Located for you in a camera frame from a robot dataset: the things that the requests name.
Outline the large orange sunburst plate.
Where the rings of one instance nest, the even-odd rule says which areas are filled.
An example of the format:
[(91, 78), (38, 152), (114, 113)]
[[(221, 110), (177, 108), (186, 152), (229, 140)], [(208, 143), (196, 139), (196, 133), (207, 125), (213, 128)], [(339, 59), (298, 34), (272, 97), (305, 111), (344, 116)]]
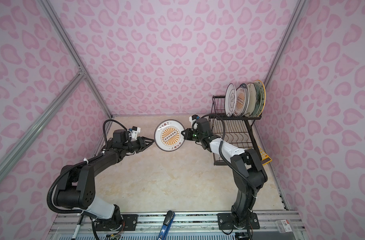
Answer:
[(155, 130), (155, 143), (162, 151), (176, 151), (184, 143), (184, 138), (182, 135), (183, 131), (184, 126), (179, 121), (165, 120), (161, 122)]

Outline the white plate grey cloud outline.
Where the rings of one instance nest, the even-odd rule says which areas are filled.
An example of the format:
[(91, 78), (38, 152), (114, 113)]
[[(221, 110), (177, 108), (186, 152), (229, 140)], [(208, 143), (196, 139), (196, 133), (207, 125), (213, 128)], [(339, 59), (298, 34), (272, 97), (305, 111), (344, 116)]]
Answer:
[(227, 117), (231, 117), (235, 110), (236, 104), (236, 88), (233, 83), (230, 83), (226, 89), (224, 109)]

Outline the small orange sunburst plate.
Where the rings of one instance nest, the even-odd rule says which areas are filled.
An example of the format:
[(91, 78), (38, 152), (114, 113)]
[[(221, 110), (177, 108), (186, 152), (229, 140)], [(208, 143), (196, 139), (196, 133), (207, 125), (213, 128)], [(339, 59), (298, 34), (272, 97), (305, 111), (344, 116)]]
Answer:
[(235, 117), (242, 117), (244, 115), (245, 106), (245, 90), (243, 84), (236, 89), (236, 104), (234, 110)]

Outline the green rim lettered plate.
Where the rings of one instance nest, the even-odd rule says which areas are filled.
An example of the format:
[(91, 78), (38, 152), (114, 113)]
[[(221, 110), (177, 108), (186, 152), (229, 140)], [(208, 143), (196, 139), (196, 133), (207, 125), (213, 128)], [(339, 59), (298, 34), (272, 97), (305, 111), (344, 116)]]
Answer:
[(249, 106), (249, 88), (247, 84), (243, 84), (244, 90), (245, 90), (245, 106), (244, 106), (244, 117), (248, 116), (247, 109)]

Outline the cream floral branch plate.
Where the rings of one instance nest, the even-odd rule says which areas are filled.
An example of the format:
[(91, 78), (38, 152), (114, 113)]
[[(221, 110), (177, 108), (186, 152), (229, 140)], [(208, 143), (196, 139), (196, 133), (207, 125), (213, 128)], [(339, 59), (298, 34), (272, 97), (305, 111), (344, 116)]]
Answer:
[(248, 94), (249, 94), (247, 115), (249, 117), (251, 117), (254, 112), (255, 105), (256, 105), (257, 92), (256, 92), (255, 85), (253, 83), (250, 83), (247, 86), (248, 86)]

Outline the star and cat plate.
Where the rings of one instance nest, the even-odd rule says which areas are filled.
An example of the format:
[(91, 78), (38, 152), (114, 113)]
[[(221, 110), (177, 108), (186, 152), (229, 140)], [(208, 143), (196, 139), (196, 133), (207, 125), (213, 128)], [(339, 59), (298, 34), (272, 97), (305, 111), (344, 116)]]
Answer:
[(265, 106), (266, 90), (265, 90), (264, 83), (262, 81), (256, 80), (255, 83), (257, 84), (257, 86), (259, 87), (259, 90), (260, 90), (261, 100), (260, 100), (260, 105), (259, 105), (259, 109), (257, 112), (257, 116), (260, 117), (263, 112), (264, 106)]

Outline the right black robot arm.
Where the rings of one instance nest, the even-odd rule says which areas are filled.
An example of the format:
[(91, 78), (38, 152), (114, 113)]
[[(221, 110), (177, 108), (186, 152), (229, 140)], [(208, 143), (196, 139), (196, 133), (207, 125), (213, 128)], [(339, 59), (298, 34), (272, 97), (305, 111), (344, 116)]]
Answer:
[[(207, 117), (216, 118), (222, 125), (222, 134), (212, 132)], [(203, 117), (193, 115), (189, 118), (191, 127), (182, 131), (183, 138), (194, 141), (204, 150), (217, 154), (233, 173), (238, 192), (231, 207), (232, 225), (238, 229), (250, 231), (250, 222), (257, 194), (267, 182), (267, 174), (258, 152), (254, 149), (244, 150), (225, 141), (225, 121), (218, 115), (208, 114)]]

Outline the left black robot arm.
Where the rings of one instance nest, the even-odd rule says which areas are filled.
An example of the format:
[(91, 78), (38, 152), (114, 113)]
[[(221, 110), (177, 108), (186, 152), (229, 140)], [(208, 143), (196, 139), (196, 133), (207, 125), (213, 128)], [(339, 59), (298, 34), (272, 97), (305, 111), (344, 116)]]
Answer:
[(97, 196), (95, 178), (124, 157), (143, 152), (153, 143), (153, 139), (139, 137), (137, 128), (114, 131), (96, 156), (62, 168), (48, 190), (48, 208), (58, 214), (87, 216), (106, 230), (122, 230), (120, 208)]

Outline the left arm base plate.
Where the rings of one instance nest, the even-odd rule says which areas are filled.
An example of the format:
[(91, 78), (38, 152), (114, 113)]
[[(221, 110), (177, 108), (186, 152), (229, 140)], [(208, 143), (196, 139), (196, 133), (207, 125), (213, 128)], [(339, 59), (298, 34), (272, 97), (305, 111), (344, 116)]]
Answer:
[(121, 214), (121, 220), (114, 223), (113, 220), (97, 220), (95, 229), (97, 231), (135, 231), (139, 215), (137, 214)]

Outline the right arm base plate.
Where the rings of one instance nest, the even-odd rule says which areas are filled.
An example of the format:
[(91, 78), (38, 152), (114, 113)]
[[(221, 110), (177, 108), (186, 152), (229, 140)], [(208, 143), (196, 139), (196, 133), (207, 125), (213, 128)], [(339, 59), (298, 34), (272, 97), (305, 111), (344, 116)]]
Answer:
[(248, 223), (246, 221), (238, 221), (234, 214), (222, 213), (217, 214), (217, 223), (220, 230), (259, 230), (260, 224), (256, 213), (251, 213)]

